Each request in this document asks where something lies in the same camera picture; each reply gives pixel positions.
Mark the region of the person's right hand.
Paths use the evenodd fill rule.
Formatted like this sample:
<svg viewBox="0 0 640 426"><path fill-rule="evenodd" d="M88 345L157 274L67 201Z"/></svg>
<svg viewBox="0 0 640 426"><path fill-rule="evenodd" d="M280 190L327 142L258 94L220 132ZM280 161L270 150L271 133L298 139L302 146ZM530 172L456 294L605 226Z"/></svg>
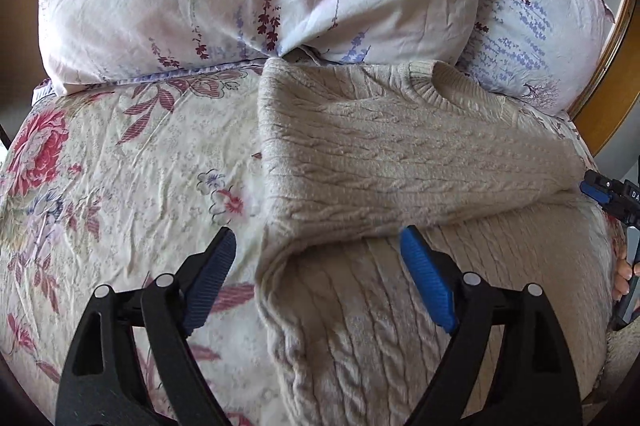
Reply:
<svg viewBox="0 0 640 426"><path fill-rule="evenodd" d="M629 294L630 282L635 274L636 268L625 258L618 258L616 260L613 283L613 299L615 301L621 301L624 296Z"/></svg>

